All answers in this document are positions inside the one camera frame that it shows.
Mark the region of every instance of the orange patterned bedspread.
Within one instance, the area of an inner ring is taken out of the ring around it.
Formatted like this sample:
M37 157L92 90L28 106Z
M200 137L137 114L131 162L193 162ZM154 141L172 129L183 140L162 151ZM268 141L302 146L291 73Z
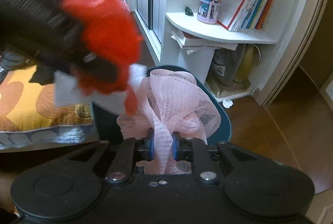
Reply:
M78 128L94 129L89 105L55 107L54 84L29 83L35 71L36 66L12 71L0 84L0 149L34 142L65 143L66 138L79 143L85 133L75 139Z

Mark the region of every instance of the paper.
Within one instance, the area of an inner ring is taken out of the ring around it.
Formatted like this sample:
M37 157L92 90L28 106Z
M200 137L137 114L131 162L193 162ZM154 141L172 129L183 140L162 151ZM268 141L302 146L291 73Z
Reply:
M133 91L136 92L143 78L147 76L147 67L140 64L132 64L129 67L129 82ZM75 77L67 75L61 71L54 74L55 80L55 106L69 106L76 104L89 104L92 101L101 108L120 115L125 113L124 101L127 92L114 92L110 95L93 92L89 96L84 96L77 87Z
M222 105L223 105L225 108L231 108L233 104L234 104L234 103L233 103L232 100L223 100L223 101L222 101Z

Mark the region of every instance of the purple pen holder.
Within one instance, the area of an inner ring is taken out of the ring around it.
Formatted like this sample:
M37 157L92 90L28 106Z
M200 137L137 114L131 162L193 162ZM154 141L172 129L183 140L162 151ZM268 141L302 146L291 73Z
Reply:
M200 0L197 19L203 23L216 24L221 3Z

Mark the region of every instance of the yellow thermos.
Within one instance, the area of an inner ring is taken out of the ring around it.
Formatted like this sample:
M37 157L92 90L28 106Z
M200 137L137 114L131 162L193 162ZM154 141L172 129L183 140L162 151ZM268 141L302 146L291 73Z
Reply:
M258 46L255 45L255 44L247 44L246 48L245 48L244 55L243 55L243 59L242 59L240 65L239 65L239 68L238 68L238 71L237 71L236 76L234 78L234 81L244 82L248 78L248 76L251 72L251 69L253 67L253 50L254 50L254 47L256 47L257 51L259 52L259 59L258 59L258 62L257 62L257 65L259 65L261 53L260 53L260 50L259 50Z

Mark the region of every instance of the pink mesh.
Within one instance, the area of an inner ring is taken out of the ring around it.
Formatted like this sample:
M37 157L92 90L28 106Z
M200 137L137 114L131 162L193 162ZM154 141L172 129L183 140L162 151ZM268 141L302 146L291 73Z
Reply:
M208 95L188 72L164 69L151 71L137 90L138 110L134 116L122 114L117 123L125 139L145 137L153 128L154 160L145 161L145 173L190 173L188 162L176 162L171 154L172 133L195 137L207 144L220 126L221 116Z

